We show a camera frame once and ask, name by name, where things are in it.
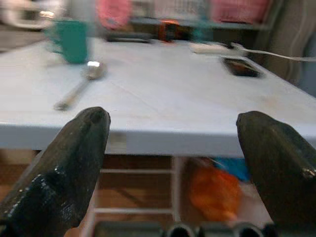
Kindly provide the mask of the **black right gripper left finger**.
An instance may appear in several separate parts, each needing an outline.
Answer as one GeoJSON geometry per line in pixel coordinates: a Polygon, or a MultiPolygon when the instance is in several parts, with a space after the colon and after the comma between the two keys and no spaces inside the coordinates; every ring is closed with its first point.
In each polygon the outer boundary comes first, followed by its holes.
{"type": "Polygon", "coordinates": [[[101,107],[79,112],[22,173],[0,204],[3,237],[62,237],[84,219],[110,131],[101,107]]]}

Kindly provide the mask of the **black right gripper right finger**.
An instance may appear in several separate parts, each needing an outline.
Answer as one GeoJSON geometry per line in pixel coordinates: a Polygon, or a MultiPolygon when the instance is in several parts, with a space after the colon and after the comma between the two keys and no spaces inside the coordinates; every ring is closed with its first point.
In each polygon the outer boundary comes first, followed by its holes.
{"type": "Polygon", "coordinates": [[[316,150],[292,126],[271,116],[240,113],[237,136],[251,182],[271,224],[265,237],[316,235],[316,150]]]}

